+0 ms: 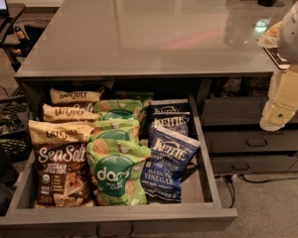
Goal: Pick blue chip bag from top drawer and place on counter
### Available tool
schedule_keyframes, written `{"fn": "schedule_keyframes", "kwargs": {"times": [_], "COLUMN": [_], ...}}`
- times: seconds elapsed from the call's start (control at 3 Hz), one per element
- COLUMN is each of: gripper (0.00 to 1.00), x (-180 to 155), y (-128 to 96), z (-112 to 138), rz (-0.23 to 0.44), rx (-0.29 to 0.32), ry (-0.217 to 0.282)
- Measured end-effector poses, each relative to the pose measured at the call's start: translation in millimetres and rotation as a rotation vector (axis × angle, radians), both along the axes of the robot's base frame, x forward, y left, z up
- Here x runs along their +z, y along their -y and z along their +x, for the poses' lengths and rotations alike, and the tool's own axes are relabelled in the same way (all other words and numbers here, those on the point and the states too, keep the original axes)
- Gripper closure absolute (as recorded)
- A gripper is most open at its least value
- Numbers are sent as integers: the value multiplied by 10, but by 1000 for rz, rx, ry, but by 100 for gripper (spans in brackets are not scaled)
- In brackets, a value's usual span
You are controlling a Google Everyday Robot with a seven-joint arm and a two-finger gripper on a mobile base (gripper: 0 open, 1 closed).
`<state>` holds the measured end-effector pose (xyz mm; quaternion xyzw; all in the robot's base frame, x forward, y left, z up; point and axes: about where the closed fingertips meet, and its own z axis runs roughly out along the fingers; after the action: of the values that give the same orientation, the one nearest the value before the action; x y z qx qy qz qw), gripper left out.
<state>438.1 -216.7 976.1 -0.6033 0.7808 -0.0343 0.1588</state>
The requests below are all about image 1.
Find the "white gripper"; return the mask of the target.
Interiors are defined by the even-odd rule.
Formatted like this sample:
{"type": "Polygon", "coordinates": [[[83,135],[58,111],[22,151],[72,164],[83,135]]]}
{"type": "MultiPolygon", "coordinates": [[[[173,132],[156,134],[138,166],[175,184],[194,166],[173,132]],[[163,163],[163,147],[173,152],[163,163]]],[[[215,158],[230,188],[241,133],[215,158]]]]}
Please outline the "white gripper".
{"type": "MultiPolygon", "coordinates": [[[[262,48],[276,48],[282,22],[270,27],[258,40],[262,48]]],[[[298,111],[298,64],[274,72],[270,79],[268,100],[262,111],[260,128],[275,132],[283,128],[298,111]]]]}

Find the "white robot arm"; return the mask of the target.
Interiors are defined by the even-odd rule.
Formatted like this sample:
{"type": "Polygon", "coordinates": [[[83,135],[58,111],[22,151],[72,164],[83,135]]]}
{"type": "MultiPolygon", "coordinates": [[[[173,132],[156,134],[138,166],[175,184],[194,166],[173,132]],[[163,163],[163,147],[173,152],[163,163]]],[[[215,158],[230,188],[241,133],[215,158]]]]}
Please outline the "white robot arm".
{"type": "Polygon", "coordinates": [[[259,122],[261,129],[274,132],[283,128],[298,111],[298,0],[257,44],[262,48],[276,48],[289,63],[286,70],[273,73],[259,122]]]}

